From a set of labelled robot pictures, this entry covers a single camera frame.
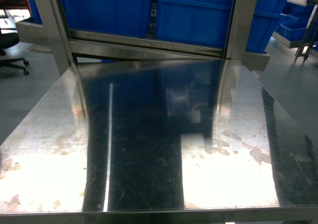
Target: chair base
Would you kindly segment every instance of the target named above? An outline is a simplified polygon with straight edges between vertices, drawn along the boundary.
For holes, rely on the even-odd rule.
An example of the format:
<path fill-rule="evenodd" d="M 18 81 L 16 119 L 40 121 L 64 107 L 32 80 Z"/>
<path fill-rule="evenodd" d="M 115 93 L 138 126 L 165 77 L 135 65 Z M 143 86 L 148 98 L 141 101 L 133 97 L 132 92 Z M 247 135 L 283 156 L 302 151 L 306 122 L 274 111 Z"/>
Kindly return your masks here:
<path fill-rule="evenodd" d="M 17 61 L 23 61 L 24 65 L 26 65 L 26 66 L 29 65 L 29 62 L 27 60 L 25 60 L 24 58 L 4 59 L 4 60 L 0 60 L 0 67 L 9 67 L 9 68 L 15 68 L 15 69 L 22 69 L 24 75 L 29 75 L 29 72 L 25 69 L 24 66 L 12 64 L 13 62 L 17 62 Z"/>

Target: stainless steel tabletop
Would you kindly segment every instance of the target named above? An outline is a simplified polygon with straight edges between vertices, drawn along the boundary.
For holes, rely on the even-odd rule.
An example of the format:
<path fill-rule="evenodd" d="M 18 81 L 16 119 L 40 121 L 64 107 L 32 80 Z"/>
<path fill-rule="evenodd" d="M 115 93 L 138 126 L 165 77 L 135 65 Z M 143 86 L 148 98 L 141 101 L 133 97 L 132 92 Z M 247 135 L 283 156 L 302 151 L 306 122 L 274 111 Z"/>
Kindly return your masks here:
<path fill-rule="evenodd" d="M 237 61 L 83 64 L 0 146 L 0 223 L 318 219 L 317 156 Z"/>

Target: gray floor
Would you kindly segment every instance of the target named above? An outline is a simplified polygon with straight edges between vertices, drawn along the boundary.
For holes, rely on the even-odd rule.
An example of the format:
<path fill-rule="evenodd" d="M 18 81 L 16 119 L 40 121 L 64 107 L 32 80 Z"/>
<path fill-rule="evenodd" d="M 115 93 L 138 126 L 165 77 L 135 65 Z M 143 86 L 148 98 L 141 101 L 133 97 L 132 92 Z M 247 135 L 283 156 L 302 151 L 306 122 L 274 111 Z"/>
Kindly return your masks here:
<path fill-rule="evenodd" d="M 30 75 L 20 69 L 0 68 L 0 144 L 60 77 L 52 54 L 26 52 L 28 46 L 19 43 L 6 49 L 7 55 L 1 58 L 24 57 L 30 62 Z"/>
<path fill-rule="evenodd" d="M 7 58 L 25 57 L 29 76 L 22 70 L 0 68 L 0 144 L 59 78 L 53 55 L 26 52 L 28 44 L 7 49 Z M 296 49 L 271 39 L 266 52 L 271 59 L 260 81 L 300 127 L 318 145 L 318 62 L 294 63 Z"/>

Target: office chair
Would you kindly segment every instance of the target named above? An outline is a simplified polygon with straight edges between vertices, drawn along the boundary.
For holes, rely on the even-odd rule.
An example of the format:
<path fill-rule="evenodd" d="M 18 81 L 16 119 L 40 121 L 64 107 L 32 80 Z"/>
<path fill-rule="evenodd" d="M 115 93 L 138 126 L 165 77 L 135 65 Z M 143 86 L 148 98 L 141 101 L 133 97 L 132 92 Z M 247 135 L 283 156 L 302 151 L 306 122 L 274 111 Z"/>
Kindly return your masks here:
<path fill-rule="evenodd" d="M 0 32 L 0 56 L 6 55 L 6 52 L 4 51 L 4 49 L 10 48 L 19 42 L 20 42 L 20 39 L 17 33 L 2 34 Z M 16 62 L 16 61 L 23 61 L 24 65 L 26 66 L 29 65 L 29 62 L 25 60 L 24 58 L 18 58 L 18 59 L 0 60 L 0 67 L 23 69 L 24 75 L 29 75 L 29 72 L 25 69 L 24 66 L 12 64 L 13 62 Z"/>

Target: metal rack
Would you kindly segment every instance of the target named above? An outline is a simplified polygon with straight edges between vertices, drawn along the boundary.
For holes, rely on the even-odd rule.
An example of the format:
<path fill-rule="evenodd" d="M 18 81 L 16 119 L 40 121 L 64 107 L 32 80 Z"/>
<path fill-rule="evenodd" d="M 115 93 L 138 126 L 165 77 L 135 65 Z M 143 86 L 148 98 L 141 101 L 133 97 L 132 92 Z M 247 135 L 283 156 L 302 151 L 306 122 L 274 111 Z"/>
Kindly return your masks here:
<path fill-rule="evenodd" d="M 304 57 L 304 61 L 308 58 L 310 49 L 313 46 L 315 42 L 315 36 L 317 34 L 318 29 L 315 29 L 315 23 L 318 19 L 318 0 L 287 0 L 290 3 L 298 4 L 301 6 L 309 6 L 309 5 L 315 5 L 312 11 L 312 14 L 308 20 L 308 23 L 306 25 L 306 32 L 303 37 L 303 40 L 301 41 L 300 45 L 298 46 L 298 49 L 295 54 L 295 60 L 299 57 Z M 308 45 L 308 49 L 303 54 L 304 47 Z"/>
<path fill-rule="evenodd" d="M 119 35 L 70 30 L 61 0 L 35 0 L 43 25 L 31 20 L 17 23 L 22 42 L 49 45 L 60 74 L 76 56 L 108 58 L 126 61 L 146 60 L 214 60 L 237 59 L 253 69 L 251 61 L 260 61 L 257 69 L 264 70 L 268 54 L 246 53 L 249 31 L 257 0 L 234 0 L 226 47 L 224 49 L 140 39 Z"/>

